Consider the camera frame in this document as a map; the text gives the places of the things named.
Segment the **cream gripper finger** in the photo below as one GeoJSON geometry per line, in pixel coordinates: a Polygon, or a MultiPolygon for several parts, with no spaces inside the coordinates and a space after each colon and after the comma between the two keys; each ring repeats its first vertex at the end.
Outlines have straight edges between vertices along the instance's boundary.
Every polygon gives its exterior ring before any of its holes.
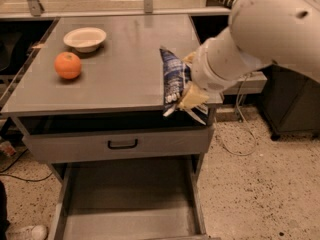
{"type": "Polygon", "coordinates": [[[192,81],[189,81],[182,92],[182,97],[178,102],[178,107],[183,110],[192,109],[205,103],[208,99],[209,95],[205,90],[201,89],[192,81]]]}
{"type": "Polygon", "coordinates": [[[191,52],[189,53],[187,56],[185,56],[182,61],[186,64],[192,64],[193,63],[193,59],[195,57],[196,52],[191,52]]]}

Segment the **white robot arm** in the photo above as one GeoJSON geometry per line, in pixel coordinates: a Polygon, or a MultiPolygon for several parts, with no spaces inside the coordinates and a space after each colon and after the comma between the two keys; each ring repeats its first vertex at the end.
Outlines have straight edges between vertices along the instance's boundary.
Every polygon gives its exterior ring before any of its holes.
{"type": "Polygon", "coordinates": [[[320,82],[320,0],[236,0],[228,26],[195,51],[178,107],[192,109],[273,64],[320,82]]]}

